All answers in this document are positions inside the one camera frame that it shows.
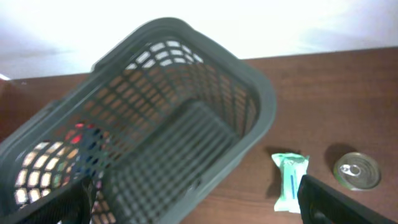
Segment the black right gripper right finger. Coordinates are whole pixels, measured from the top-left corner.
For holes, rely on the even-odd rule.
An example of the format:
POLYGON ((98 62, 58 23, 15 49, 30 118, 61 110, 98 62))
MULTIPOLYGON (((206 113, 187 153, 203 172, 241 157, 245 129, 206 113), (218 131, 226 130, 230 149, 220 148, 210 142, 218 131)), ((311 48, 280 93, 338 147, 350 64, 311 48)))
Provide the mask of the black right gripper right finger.
POLYGON ((303 224, 395 223, 310 175, 302 177, 297 198, 303 224))

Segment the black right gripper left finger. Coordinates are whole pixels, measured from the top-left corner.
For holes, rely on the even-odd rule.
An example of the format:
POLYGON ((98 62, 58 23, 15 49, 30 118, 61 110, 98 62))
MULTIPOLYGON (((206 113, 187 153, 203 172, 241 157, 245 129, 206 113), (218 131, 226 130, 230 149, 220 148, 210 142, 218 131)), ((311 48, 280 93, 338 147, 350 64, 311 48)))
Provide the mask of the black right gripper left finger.
POLYGON ((93 181, 90 177, 82 177, 21 209, 18 222, 89 223, 94 202, 93 181))

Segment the blue cardboard food box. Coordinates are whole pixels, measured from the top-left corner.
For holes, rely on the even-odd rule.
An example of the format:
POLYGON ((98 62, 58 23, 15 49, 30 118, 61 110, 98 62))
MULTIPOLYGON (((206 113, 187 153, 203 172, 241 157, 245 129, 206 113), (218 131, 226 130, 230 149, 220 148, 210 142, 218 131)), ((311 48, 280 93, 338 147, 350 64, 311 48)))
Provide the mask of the blue cardboard food box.
POLYGON ((73 178, 89 176, 94 181, 100 178, 101 160, 104 157, 104 131, 92 123, 78 122, 65 139, 76 149, 73 156, 73 178))

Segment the grey plastic mesh basket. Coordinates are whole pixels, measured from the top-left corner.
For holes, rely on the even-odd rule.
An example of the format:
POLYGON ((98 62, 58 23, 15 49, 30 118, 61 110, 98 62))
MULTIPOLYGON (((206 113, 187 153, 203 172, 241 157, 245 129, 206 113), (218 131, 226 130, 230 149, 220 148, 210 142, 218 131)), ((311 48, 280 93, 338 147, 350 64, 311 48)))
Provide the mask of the grey plastic mesh basket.
POLYGON ((270 81, 186 22, 136 29, 89 77, 1 143, 1 222, 78 180, 65 139, 83 121, 104 131, 89 223, 178 223, 269 130, 270 81))

